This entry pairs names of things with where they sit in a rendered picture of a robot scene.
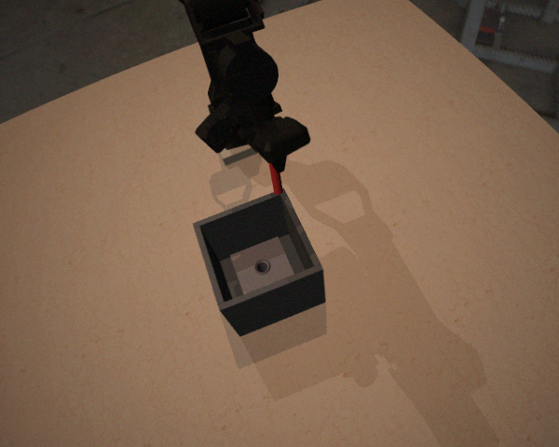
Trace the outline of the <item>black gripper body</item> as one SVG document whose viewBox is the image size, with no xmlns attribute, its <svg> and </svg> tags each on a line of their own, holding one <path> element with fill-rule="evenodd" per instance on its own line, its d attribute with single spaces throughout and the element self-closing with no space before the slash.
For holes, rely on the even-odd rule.
<svg viewBox="0 0 559 447">
<path fill-rule="evenodd" d="M 232 103 L 237 102 L 247 116 L 256 135 L 253 144 L 267 163 L 274 163 L 288 154 L 308 145 L 311 141 L 305 125 L 292 117 L 274 117 L 282 112 L 280 104 L 270 94 L 258 102 L 240 101 L 222 85 L 221 93 Z"/>
</svg>

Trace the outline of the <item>red peg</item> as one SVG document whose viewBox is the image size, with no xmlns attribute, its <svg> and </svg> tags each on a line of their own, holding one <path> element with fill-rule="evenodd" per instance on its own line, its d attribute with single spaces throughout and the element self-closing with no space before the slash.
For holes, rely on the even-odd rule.
<svg viewBox="0 0 559 447">
<path fill-rule="evenodd" d="M 274 167 L 272 166 L 271 163 L 269 163 L 269 168 L 270 168 L 270 173 L 271 173 L 271 179 L 272 179 L 272 183 L 273 183 L 273 189 L 274 189 L 274 193 L 276 195 L 279 195 L 283 192 L 282 190 L 282 184 L 281 184 L 281 178 L 280 178 L 280 173 L 277 173 L 276 170 L 274 169 Z"/>
</svg>

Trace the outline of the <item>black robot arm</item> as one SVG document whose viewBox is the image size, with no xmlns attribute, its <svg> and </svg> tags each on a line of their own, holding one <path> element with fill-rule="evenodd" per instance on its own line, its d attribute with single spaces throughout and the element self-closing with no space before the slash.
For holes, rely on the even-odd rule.
<svg viewBox="0 0 559 447">
<path fill-rule="evenodd" d="M 185 6 L 211 79 L 210 113 L 196 134 L 216 154 L 248 145 L 252 142 L 240 138 L 238 132 L 240 127 L 246 132 L 252 125 L 238 103 L 232 103 L 220 88 L 226 86 L 240 101 L 258 102 L 276 87 L 278 66 L 252 34 L 265 29 L 264 10 L 258 0 L 179 1 Z"/>
</svg>

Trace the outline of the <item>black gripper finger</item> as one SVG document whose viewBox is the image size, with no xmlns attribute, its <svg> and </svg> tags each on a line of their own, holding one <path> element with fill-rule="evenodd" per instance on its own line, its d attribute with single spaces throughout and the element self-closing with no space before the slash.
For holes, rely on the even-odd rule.
<svg viewBox="0 0 559 447">
<path fill-rule="evenodd" d="M 253 142 L 250 143 L 249 146 L 250 146 L 255 152 L 257 152 L 257 150 L 256 150 L 256 148 L 255 148 Z M 280 160 L 278 160 L 278 161 L 276 161 L 276 162 L 274 162 L 274 163 L 271 163 L 272 166 L 274 167 L 274 169 L 276 170 L 277 173 L 281 173 L 281 172 L 283 172 L 283 171 L 285 170 L 286 157 L 287 157 L 287 156 L 281 158 Z"/>
<path fill-rule="evenodd" d="M 238 132 L 238 135 L 239 135 L 240 138 L 242 138 L 244 140 L 253 142 L 254 137 L 255 137 L 256 134 L 252 130 L 249 131 L 248 133 L 245 133 L 245 132 L 241 131 L 241 129 L 240 129 L 239 132 Z"/>
</svg>

